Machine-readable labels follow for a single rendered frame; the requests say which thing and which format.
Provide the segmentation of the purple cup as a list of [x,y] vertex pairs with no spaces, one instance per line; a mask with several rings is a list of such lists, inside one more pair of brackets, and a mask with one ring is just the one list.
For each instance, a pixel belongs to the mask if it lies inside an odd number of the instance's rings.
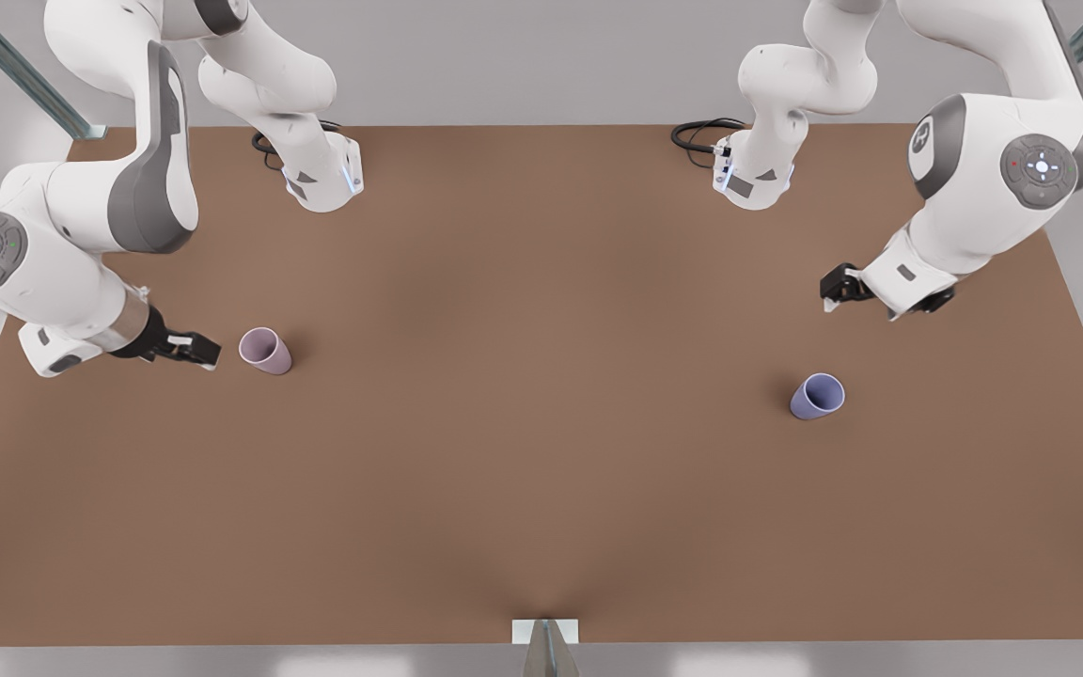
[[846,400],[845,386],[834,374],[818,372],[800,383],[791,398],[792,416],[813,420],[839,411]]

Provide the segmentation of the pink cup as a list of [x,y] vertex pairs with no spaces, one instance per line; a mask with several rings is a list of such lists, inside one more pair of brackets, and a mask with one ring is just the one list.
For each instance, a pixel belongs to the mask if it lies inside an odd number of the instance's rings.
[[290,372],[293,360],[287,344],[271,327],[253,327],[238,341],[238,355],[245,364],[268,374]]

